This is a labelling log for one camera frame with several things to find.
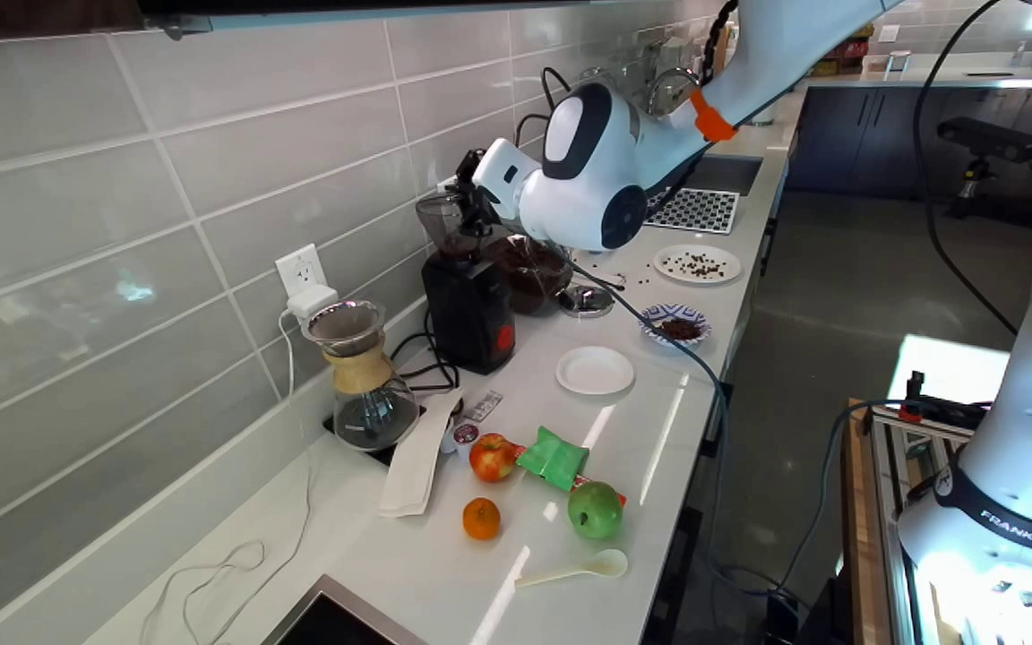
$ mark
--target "dark floor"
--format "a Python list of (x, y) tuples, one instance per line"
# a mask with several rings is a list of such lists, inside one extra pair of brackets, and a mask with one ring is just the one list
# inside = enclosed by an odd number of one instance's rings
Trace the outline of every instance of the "dark floor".
[[(1032, 284), (1032, 234), (941, 222), (959, 267), (1018, 321)], [(770, 271), (735, 359), (722, 457), (690, 501), (710, 510), (678, 641), (759, 641), (762, 603), (710, 578), (782, 580), (820, 497), (825, 444), (846, 399), (881, 399), (901, 332), (1011, 346), (1000, 321), (931, 254), (919, 204), (788, 192)], [(838, 452), (825, 516), (788, 587), (814, 603), (838, 567)]]

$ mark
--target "orange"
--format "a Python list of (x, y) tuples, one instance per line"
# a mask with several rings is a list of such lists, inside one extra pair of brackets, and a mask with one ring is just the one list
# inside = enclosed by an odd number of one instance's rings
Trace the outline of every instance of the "orange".
[(502, 510), (489, 497), (467, 501), (459, 518), (474, 540), (494, 540), (506, 529)]

